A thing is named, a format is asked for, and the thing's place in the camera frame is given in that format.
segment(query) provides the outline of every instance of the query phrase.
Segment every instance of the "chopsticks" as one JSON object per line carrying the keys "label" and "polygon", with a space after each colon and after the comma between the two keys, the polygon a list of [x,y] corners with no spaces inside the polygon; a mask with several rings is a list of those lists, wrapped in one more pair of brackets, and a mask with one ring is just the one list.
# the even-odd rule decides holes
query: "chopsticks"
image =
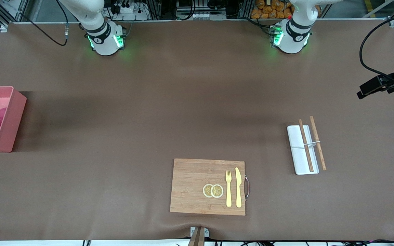
{"label": "chopsticks", "polygon": [[303,129],[302,119],[299,119],[299,126],[300,126],[300,132],[302,133],[303,146],[305,147],[306,159],[308,160],[308,167],[310,168],[310,172],[312,173],[314,172],[313,162],[311,161],[310,150],[308,149],[308,145],[306,142],[306,135],[305,135],[305,130]]}
{"label": "chopsticks", "polygon": [[322,152],[322,145],[320,145],[319,134],[317,133],[316,123],[314,123],[314,117],[312,115],[310,116],[310,121],[311,121],[311,127],[313,128],[314,141],[317,142],[317,149],[319,150],[319,156],[320,156],[320,162],[322,163],[322,169],[323,169],[323,171],[326,171],[325,158],[323,157],[323,152]]}

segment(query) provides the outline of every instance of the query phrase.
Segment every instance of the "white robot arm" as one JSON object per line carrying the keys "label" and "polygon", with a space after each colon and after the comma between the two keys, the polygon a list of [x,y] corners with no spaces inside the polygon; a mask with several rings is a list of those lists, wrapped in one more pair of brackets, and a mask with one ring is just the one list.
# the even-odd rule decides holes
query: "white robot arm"
{"label": "white robot arm", "polygon": [[274,45],[289,54],[299,52],[306,45],[311,27],[317,19],[315,6],[340,1],[342,0],[290,0],[295,11],[291,19],[284,19],[276,24],[281,26],[282,34]]}
{"label": "white robot arm", "polygon": [[124,46],[122,26],[107,22],[101,11],[104,0],[59,0],[80,21],[92,48],[108,56]]}

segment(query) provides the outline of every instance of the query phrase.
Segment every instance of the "wooden chopstick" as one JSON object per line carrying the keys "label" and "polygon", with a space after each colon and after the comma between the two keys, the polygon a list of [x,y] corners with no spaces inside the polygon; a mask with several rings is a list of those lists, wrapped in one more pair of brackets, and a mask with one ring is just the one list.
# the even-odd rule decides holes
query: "wooden chopstick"
{"label": "wooden chopstick", "polygon": [[303,146],[305,147],[306,159],[308,160],[308,166],[310,167],[310,172],[312,173],[312,172],[314,172],[313,162],[311,162],[310,150],[309,150],[307,142],[306,142],[306,135],[305,135],[305,131],[303,130],[302,119],[299,119],[299,126],[300,126],[300,132],[302,133]]}
{"label": "wooden chopstick", "polygon": [[201,226],[196,227],[191,239],[189,240],[188,246],[205,246],[205,229]]}
{"label": "wooden chopstick", "polygon": [[[314,117],[312,115],[310,116],[310,121],[311,121],[311,127],[313,128],[314,141],[315,142],[320,141],[319,134],[317,133],[316,123],[314,123]],[[326,171],[325,158],[323,157],[322,145],[320,144],[320,142],[317,143],[317,149],[319,149],[319,156],[320,156],[320,162],[322,163],[322,169],[323,171]]]}

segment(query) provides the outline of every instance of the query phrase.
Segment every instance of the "gold fork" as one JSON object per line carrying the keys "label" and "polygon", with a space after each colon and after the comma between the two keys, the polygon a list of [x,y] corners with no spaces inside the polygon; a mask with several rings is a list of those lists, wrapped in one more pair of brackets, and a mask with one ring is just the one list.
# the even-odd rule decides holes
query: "gold fork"
{"label": "gold fork", "polygon": [[232,207],[232,196],[230,194],[230,182],[232,181],[232,175],[230,171],[226,171],[226,183],[227,183],[227,195],[226,195],[226,206]]}

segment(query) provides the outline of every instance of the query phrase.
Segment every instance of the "cable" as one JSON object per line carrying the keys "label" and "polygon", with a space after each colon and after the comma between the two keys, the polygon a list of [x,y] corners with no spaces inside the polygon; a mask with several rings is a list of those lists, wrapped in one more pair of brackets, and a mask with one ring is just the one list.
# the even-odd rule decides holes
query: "cable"
{"label": "cable", "polygon": [[144,8],[145,8],[146,10],[148,10],[148,12],[150,12],[150,14],[153,14],[153,15],[156,16],[156,17],[162,17],[162,15],[158,15],[158,14],[153,13],[144,3],[142,3],[142,5],[144,5]]}
{"label": "cable", "polygon": [[130,24],[129,31],[126,32],[125,37],[127,37],[128,35],[130,35],[130,31],[132,30],[133,22],[135,22],[135,21],[133,20],[132,23]]}
{"label": "cable", "polygon": [[369,36],[370,36],[375,30],[377,30],[377,29],[378,29],[379,27],[381,27],[382,25],[387,24],[387,23],[389,23],[389,22],[391,22],[391,21],[394,21],[394,17],[393,17],[392,19],[385,20],[384,22],[381,22],[379,25],[375,26],[375,28],[372,29],[372,30],[367,34],[367,36],[364,38],[363,42],[361,43],[360,52],[359,52],[359,57],[360,57],[361,65],[362,65],[364,68],[366,68],[367,70],[372,71],[372,72],[374,72],[374,73],[378,73],[379,75],[382,75],[382,76],[384,76],[384,77],[386,77],[386,78],[388,78],[389,80],[391,80],[391,81],[394,82],[394,78],[392,78],[391,76],[389,76],[389,75],[387,75],[387,74],[385,74],[385,73],[383,73],[383,72],[381,72],[381,71],[378,71],[378,70],[375,70],[375,69],[373,69],[373,68],[371,68],[371,67],[368,67],[368,66],[364,63],[364,61],[363,61],[363,47],[364,47],[364,43],[366,43],[366,40],[369,38]]}
{"label": "cable", "polygon": [[19,14],[21,14],[22,17],[24,17],[25,19],[27,19],[29,22],[31,22],[37,29],[39,29],[39,31],[41,31],[43,34],[45,34],[45,36],[47,36],[50,40],[52,40],[53,42],[55,42],[56,44],[60,45],[60,46],[65,46],[66,43],[68,42],[68,33],[69,33],[69,23],[68,23],[68,17],[66,16],[66,13],[64,11],[64,9],[62,8],[62,6],[60,5],[59,1],[56,0],[57,4],[59,5],[60,9],[62,10],[63,14],[65,15],[65,19],[66,19],[66,25],[65,25],[65,42],[63,44],[57,42],[55,39],[53,39],[50,35],[48,35],[48,33],[46,33],[44,30],[42,30],[42,28],[40,28],[38,25],[36,25],[36,23],[34,23],[32,20],[30,20],[30,18],[28,18],[27,16],[25,16],[24,14],[22,14],[19,10],[17,10],[15,7],[11,6],[7,0],[3,0],[10,8],[14,9],[15,11],[17,11]]}
{"label": "cable", "polygon": [[110,15],[109,8],[106,8],[106,9],[107,9],[107,14],[109,15],[109,19],[112,20],[112,16]]}
{"label": "cable", "polygon": [[247,18],[247,17],[240,17],[240,18],[238,18],[238,19],[248,20],[250,23],[252,23],[253,25],[256,25],[256,26],[261,25],[262,27],[266,27],[266,28],[269,28],[269,27],[270,27],[269,25],[262,25],[262,24],[256,23],[256,22],[254,22],[252,19]]}
{"label": "cable", "polygon": [[267,32],[267,31],[264,30],[264,28],[262,27],[262,25],[259,23],[259,20],[258,20],[258,19],[256,19],[256,21],[258,22],[259,27],[261,28],[261,30],[262,30],[265,34],[267,34],[267,35],[269,35],[269,36],[272,36],[272,34],[270,34],[269,32]]}
{"label": "cable", "polygon": [[235,14],[224,14],[224,16],[234,16],[234,15],[237,15],[238,13],[239,13],[239,11],[236,12]]}
{"label": "cable", "polygon": [[363,246],[364,244],[367,245],[367,244],[370,244],[372,242],[361,242],[360,244],[358,244],[358,243],[348,243],[348,242],[341,242],[341,243],[344,244],[344,245]]}
{"label": "cable", "polygon": [[172,2],[173,2],[173,0],[170,0],[170,13],[171,13],[171,15],[172,15],[176,20],[186,21],[186,20],[188,20],[189,18],[191,18],[191,17],[195,14],[195,12],[196,12],[196,0],[193,0],[194,10],[193,10],[193,6],[191,5],[191,7],[190,7],[190,11],[191,11],[191,12],[189,13],[189,15],[188,15],[185,19],[181,19],[181,18],[177,17],[177,16],[174,14],[174,11],[172,10],[173,8],[171,8]]}

